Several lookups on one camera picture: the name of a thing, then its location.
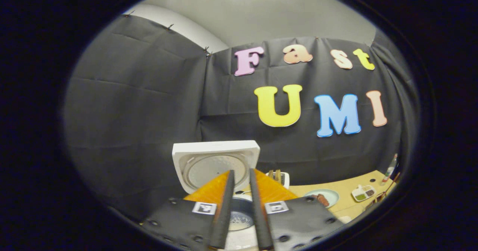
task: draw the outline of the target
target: ceiling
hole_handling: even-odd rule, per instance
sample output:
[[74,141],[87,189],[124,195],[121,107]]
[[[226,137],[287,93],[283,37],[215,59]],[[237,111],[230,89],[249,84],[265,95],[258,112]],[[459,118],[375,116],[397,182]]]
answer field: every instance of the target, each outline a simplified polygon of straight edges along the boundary
[[375,26],[337,0],[144,0],[181,14],[229,47],[317,36],[371,45]]

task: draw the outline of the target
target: yellow letter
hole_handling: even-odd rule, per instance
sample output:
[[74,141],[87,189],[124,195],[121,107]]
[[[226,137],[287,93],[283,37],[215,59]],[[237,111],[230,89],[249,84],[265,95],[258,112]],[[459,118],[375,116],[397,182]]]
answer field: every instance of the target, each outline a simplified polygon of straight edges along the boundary
[[380,100],[381,93],[377,90],[372,90],[367,92],[365,95],[372,102],[373,115],[375,119],[372,121],[372,124],[375,127],[380,127],[387,124],[387,118],[384,114],[384,108],[382,107],[382,102]]
[[257,96],[257,105],[259,118],[261,121],[271,127],[287,127],[300,118],[300,96],[302,90],[300,85],[286,85],[282,88],[289,96],[289,113],[287,115],[277,115],[275,113],[274,94],[277,88],[272,86],[256,88],[254,94]]
[[309,62],[313,57],[303,45],[290,45],[285,47],[282,52],[285,53],[284,61],[288,64]]
[[357,49],[353,52],[354,55],[358,57],[360,60],[360,63],[365,67],[366,69],[373,70],[375,69],[375,65],[369,62],[369,54],[363,52],[361,49]]
[[352,69],[352,62],[347,59],[347,54],[342,50],[330,50],[330,55],[334,58],[335,64],[342,69]]

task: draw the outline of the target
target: pink letter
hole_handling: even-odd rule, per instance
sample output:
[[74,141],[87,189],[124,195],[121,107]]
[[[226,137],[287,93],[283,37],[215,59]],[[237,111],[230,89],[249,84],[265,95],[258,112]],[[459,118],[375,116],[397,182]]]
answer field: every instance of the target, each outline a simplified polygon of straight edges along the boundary
[[234,73],[235,76],[241,76],[246,74],[252,74],[255,69],[249,65],[250,62],[252,64],[257,65],[259,64],[259,54],[264,53],[264,49],[261,47],[256,47],[253,49],[241,50],[236,52],[234,55],[238,58],[238,70]]

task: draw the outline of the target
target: bottle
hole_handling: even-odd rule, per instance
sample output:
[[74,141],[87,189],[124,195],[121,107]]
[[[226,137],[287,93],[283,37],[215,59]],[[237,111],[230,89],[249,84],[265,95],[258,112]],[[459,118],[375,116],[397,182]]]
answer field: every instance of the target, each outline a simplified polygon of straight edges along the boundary
[[387,169],[387,172],[385,173],[385,177],[382,180],[382,182],[380,183],[380,185],[385,185],[385,183],[390,178],[391,174],[393,173],[393,170],[395,169],[395,167],[397,165],[397,157],[398,157],[398,154],[395,153],[394,156],[393,156],[393,159],[391,161],[391,164],[390,164],[389,168]]

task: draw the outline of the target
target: letter u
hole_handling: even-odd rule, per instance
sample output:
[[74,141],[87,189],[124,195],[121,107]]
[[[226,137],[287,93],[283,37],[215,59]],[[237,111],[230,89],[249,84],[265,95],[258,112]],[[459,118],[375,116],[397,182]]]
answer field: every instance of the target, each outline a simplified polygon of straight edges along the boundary
[[261,121],[271,127],[287,127],[300,118],[300,96],[302,90],[300,85],[286,85],[282,90],[289,96],[289,113],[287,115],[277,115],[275,112],[274,95],[277,88],[265,86],[256,88],[254,94],[257,96],[258,113]]

